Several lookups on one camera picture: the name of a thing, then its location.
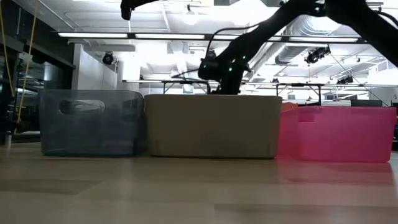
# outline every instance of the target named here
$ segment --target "fluorescent light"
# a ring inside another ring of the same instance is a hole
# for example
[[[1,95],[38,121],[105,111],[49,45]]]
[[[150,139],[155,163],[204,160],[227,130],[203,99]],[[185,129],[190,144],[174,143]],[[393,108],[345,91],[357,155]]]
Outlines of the fluorescent light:
[[[327,44],[311,44],[311,43],[286,43],[288,47],[328,47]]]
[[[162,83],[161,80],[123,80],[128,83]]]
[[[268,39],[268,41],[280,41],[282,40],[282,37],[271,37],[270,39]]]
[[[136,34],[137,39],[205,39],[200,34]]]
[[[81,33],[81,32],[61,32],[60,37],[69,38],[128,38],[127,34],[111,34],[111,33]]]
[[[202,47],[202,46],[189,46],[188,47],[189,50],[202,50],[205,51],[206,47]]]
[[[239,35],[215,35],[214,39],[215,40],[234,40],[237,37],[239,37]]]
[[[122,0],[72,0],[72,1],[82,1],[82,2],[110,2],[110,3],[118,2],[118,3],[121,3]]]
[[[214,37],[215,40],[234,40],[239,35],[216,35]],[[271,37],[268,41],[280,41],[282,38],[281,37]]]
[[[358,38],[345,37],[291,37],[292,42],[356,42]]]

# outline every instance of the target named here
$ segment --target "beige bin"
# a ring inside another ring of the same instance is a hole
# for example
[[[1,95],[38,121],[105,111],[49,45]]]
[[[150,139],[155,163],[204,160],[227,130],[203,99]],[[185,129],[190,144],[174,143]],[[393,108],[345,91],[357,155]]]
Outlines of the beige bin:
[[[147,95],[152,156],[274,158],[278,96]]]

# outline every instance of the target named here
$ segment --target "storage bin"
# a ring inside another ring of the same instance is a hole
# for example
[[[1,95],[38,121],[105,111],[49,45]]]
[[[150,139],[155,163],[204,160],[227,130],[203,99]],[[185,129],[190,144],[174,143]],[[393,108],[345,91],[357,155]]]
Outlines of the storage bin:
[[[144,99],[133,91],[40,92],[42,152],[51,156],[131,156],[146,141]]]
[[[395,108],[309,106],[282,113],[278,158],[387,162]]]
[[[278,96],[147,95],[152,156],[274,158]]]

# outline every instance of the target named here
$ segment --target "bin handle cutout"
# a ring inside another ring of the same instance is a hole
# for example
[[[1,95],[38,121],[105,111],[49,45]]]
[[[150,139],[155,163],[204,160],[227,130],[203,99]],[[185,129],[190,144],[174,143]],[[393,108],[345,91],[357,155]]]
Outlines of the bin handle cutout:
[[[63,100],[58,109],[64,115],[103,114],[105,104],[100,100]]]

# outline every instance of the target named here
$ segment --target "yellow rope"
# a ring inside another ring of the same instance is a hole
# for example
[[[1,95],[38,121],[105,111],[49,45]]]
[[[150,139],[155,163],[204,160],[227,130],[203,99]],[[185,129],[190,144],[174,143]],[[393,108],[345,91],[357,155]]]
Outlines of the yellow rope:
[[[25,72],[25,77],[24,77],[24,86],[22,88],[22,96],[21,96],[21,102],[19,103],[19,110],[18,110],[18,120],[17,122],[21,122],[21,111],[22,111],[22,104],[24,102],[24,97],[25,97],[25,88],[26,88],[26,78],[27,78],[27,73],[29,71],[29,65],[30,65],[30,56],[32,53],[32,47],[33,47],[33,38],[35,35],[35,27],[36,27],[36,18],[37,18],[37,8],[39,6],[39,0],[36,0],[36,5],[35,5],[35,12],[34,12],[34,18],[33,18],[33,27],[32,27],[32,35],[30,37],[30,45],[29,45],[29,59],[27,60],[26,64],[26,72]]]
[[[14,94],[14,88],[12,87],[10,67],[9,67],[9,64],[8,64],[6,35],[4,34],[4,23],[2,21],[2,7],[1,7],[1,4],[0,4],[0,23],[1,23],[2,43],[3,43],[3,46],[4,46],[4,54],[5,54],[5,58],[6,58],[6,68],[7,68],[7,75],[8,75],[8,83],[10,84],[11,95],[12,95],[12,97],[14,97],[15,94]]]

